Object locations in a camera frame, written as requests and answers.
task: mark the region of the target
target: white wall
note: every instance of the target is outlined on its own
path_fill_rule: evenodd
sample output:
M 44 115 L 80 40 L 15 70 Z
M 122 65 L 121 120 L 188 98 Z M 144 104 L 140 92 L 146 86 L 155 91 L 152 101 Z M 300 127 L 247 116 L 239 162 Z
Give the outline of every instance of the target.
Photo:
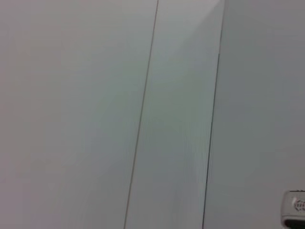
M 279 229 L 305 189 L 305 1 L 227 0 L 204 229 Z
M 123 228 L 155 10 L 0 3 L 0 228 Z
M 200 229 L 223 0 L 160 0 L 127 229 Z

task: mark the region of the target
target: panel seam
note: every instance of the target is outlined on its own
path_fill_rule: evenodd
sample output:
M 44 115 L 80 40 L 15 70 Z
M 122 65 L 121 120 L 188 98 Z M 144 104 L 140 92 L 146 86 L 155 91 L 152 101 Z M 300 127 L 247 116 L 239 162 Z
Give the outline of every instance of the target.
M 226 7 L 226 0 L 224 0 L 224 10 L 225 10 L 225 7 Z M 203 204 L 202 229 L 204 229 L 204 220 L 205 220 L 205 214 L 206 214 L 207 190 L 208 190 L 208 180 L 209 180 L 209 174 L 210 174 L 209 171 L 210 171 L 211 148 L 212 148 L 212 137 L 213 137 L 213 123 L 214 123 L 214 112 L 215 112 L 215 100 L 216 100 L 217 81 L 218 81 L 218 74 L 219 74 L 221 41 L 222 41 L 222 37 L 223 37 L 223 28 L 224 28 L 224 10 L 223 10 L 223 18 L 222 18 L 222 25 L 221 25 L 221 31 L 220 31 L 219 51 L 218 51 L 218 59 L 217 59 L 217 70 L 216 70 L 216 78 L 215 78 L 215 90 L 214 90 L 214 98 L 213 98 L 213 110 L 212 110 L 212 119 L 211 119 L 208 163 L 207 163 L 206 180 L 205 180 L 206 183 L 205 183 L 204 204 Z
M 128 190 L 127 205 L 126 205 L 126 212 L 125 212 L 125 219 L 124 219 L 123 229 L 126 229 L 126 227 L 127 227 L 127 218 L 128 218 L 128 210 L 129 210 L 129 204 L 130 204 L 130 198 L 131 198 L 131 190 L 132 190 L 132 182 L 133 182 L 133 175 L 134 175 L 134 167 L 135 167 L 135 163 L 136 163 L 137 150 L 138 150 L 138 144 L 139 144 L 141 122 L 142 122 L 142 115 L 143 115 L 143 108 L 144 108 L 144 100 L 145 100 L 146 88 L 147 88 L 147 79 L 148 79 L 148 73 L 149 73 L 151 57 L 152 57 L 152 50 L 153 50 L 153 46 L 152 45 L 153 45 L 153 39 L 154 39 L 154 32 L 155 32 L 155 28 L 156 28 L 158 5 L 159 5 L 159 0 L 157 0 L 156 12 L 155 12 L 153 28 L 152 28 L 152 31 L 153 31 L 152 32 L 152 42 L 151 42 L 151 46 L 150 46 L 150 52 L 149 52 L 149 58 L 148 58 L 148 64 L 147 64 L 147 71 L 146 71 L 146 78 L 145 78 L 144 92 L 143 92 L 143 99 L 142 99 L 142 105 L 141 105 L 141 111 L 140 111 L 140 120 L 139 120 L 138 133 L 137 133 L 137 139 L 136 139 L 134 156 L 133 156 L 132 174 L 131 174 L 131 179 L 130 179 L 130 183 L 129 183 L 129 190 Z

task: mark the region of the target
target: white surface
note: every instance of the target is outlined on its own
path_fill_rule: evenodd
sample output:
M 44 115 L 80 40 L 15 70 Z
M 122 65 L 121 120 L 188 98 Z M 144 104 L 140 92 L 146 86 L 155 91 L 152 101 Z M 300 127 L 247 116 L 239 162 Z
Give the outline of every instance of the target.
M 161 0 L 127 229 L 200 229 L 223 1 Z
M 0 3 L 0 228 L 122 229 L 156 1 Z
M 305 189 L 305 1 L 227 0 L 204 229 L 279 229 Z

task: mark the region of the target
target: white device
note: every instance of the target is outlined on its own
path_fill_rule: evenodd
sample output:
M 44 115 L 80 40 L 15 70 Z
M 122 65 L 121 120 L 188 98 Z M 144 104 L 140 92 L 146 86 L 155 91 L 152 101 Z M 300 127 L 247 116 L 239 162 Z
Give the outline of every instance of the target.
M 282 225 L 288 229 L 305 229 L 305 191 L 287 191 L 281 210 Z

